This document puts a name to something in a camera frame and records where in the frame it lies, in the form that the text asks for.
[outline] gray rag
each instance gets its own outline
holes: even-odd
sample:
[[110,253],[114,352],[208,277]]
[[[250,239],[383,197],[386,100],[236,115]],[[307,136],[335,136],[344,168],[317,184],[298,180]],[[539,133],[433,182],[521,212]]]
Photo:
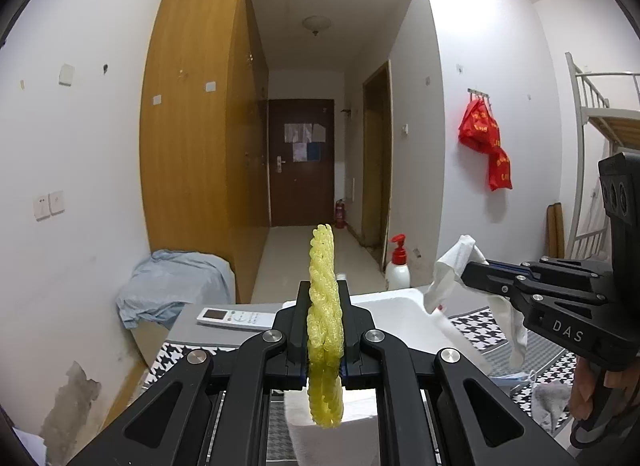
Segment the gray rag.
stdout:
[[531,391],[531,417],[547,433],[553,433],[566,405],[569,404],[571,385],[559,380],[537,383]]

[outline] white air conditioner remote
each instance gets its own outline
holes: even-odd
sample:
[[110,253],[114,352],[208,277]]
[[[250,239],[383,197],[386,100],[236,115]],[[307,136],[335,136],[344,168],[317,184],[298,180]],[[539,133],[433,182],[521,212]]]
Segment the white air conditioner remote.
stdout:
[[206,307],[196,318],[198,323],[232,327],[236,329],[264,331],[273,327],[274,313],[241,310],[212,309]]

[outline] wooden cabinet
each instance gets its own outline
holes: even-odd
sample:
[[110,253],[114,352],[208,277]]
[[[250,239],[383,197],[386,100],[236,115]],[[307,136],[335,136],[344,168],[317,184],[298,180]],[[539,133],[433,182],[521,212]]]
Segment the wooden cabinet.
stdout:
[[228,260],[238,303],[251,300],[268,231],[267,87],[251,0],[162,0],[140,115],[149,243]]

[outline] yellow rope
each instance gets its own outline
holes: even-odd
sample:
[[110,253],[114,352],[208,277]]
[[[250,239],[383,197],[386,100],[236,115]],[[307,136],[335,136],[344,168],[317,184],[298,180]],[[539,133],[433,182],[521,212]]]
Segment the yellow rope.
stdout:
[[311,307],[306,316],[309,409],[316,424],[334,428],[340,425],[344,410],[338,376],[344,354],[344,331],[334,274],[334,234],[329,224],[314,229],[309,255]]

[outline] fire extinguisher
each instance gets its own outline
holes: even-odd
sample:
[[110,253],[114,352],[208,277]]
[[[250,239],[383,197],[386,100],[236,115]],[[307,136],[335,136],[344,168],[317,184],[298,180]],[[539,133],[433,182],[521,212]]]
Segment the fire extinguisher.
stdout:
[[344,201],[339,200],[335,203],[335,227],[343,229],[346,225],[346,211],[344,210]]

